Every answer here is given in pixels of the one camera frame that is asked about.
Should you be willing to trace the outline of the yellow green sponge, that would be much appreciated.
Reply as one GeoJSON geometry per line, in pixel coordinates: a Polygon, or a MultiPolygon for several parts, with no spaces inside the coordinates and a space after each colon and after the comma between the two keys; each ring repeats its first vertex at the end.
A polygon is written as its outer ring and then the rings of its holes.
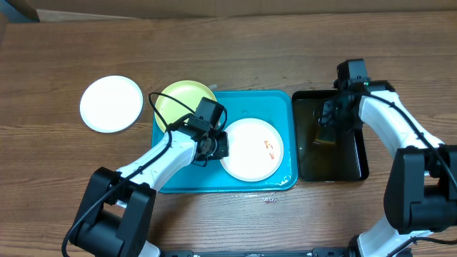
{"type": "Polygon", "coordinates": [[[335,144],[336,132],[332,128],[319,128],[314,141],[319,144],[335,144]]]}

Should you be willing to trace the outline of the white plate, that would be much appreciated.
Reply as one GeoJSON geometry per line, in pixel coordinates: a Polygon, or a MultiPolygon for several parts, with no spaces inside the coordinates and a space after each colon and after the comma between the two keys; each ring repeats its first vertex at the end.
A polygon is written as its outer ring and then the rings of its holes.
{"type": "Polygon", "coordinates": [[[90,129],[115,133],[137,120],[143,104],[143,94],[137,83],[125,76],[111,75],[96,80],[85,90],[79,111],[90,129]]]}
{"type": "Polygon", "coordinates": [[[231,176],[245,182],[257,182],[279,169],[284,145],[271,124],[261,119],[240,119],[229,125],[225,132],[229,150],[221,165],[231,176]]]}

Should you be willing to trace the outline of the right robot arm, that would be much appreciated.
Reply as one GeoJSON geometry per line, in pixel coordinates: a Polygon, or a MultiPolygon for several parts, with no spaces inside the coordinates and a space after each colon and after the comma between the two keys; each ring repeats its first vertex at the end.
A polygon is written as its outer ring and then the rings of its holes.
{"type": "Polygon", "coordinates": [[[456,225],[456,146],[433,136],[407,111],[385,80],[368,76],[363,59],[337,66],[337,90],[318,115],[319,143],[368,125],[393,157],[383,217],[355,237],[354,256],[409,256],[419,241],[454,246],[433,233],[456,225]]]}

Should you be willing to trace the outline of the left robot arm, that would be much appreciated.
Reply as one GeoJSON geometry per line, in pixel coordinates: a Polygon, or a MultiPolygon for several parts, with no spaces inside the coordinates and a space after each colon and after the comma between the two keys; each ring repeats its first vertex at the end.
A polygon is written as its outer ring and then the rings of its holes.
{"type": "Polygon", "coordinates": [[[148,241],[156,194],[183,167],[229,154],[226,108],[203,97],[195,110],[165,125],[162,140],[142,157],[112,171],[91,176],[71,228],[61,244],[73,244],[94,256],[161,256],[148,241]]]}

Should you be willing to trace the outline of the black water tray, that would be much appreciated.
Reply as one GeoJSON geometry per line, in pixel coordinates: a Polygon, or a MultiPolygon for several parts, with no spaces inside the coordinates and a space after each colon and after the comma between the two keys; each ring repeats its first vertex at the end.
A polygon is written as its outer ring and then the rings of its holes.
{"type": "Polygon", "coordinates": [[[297,91],[292,96],[298,175],[301,180],[362,181],[369,168],[361,129],[340,133],[331,143],[318,142],[322,130],[316,112],[335,90],[297,91]]]}

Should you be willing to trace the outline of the teal plastic tray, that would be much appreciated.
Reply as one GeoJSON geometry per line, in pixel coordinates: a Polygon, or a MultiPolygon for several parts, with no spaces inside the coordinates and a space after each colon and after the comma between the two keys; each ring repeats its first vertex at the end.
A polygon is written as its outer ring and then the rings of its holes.
{"type": "Polygon", "coordinates": [[[209,161],[205,167],[191,164],[170,178],[160,192],[228,193],[290,189],[298,179],[298,164],[289,95],[279,90],[217,91],[214,95],[228,110],[228,125],[239,119],[255,118],[271,124],[279,132],[284,146],[281,165],[262,181],[245,182],[229,175],[220,161],[209,161]]]}

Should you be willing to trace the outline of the yellow plate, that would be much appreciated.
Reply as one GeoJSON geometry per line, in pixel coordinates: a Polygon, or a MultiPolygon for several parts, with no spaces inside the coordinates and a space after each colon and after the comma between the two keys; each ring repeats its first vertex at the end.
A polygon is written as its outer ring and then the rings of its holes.
{"type": "MultiPolygon", "coordinates": [[[[192,111],[196,110],[203,97],[216,101],[213,91],[197,81],[177,81],[167,86],[162,93],[180,101],[192,111]]],[[[172,124],[182,116],[191,113],[186,107],[165,96],[157,98],[155,107],[167,124],[172,124]]]]}

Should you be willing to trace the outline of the brown cardboard backdrop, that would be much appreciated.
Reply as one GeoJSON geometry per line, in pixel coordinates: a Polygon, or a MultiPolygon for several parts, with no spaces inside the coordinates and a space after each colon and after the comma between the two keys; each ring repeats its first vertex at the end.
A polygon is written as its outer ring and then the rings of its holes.
{"type": "Polygon", "coordinates": [[[456,0],[6,0],[1,12],[32,21],[173,19],[294,14],[455,11],[456,0]]]}

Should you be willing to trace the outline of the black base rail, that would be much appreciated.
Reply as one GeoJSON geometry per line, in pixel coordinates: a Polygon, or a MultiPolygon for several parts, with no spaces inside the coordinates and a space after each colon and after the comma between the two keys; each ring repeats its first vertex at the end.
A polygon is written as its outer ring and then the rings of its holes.
{"type": "Polygon", "coordinates": [[[213,251],[193,252],[185,251],[162,251],[160,257],[361,257],[361,254],[350,247],[322,247],[302,251],[213,251]]]}

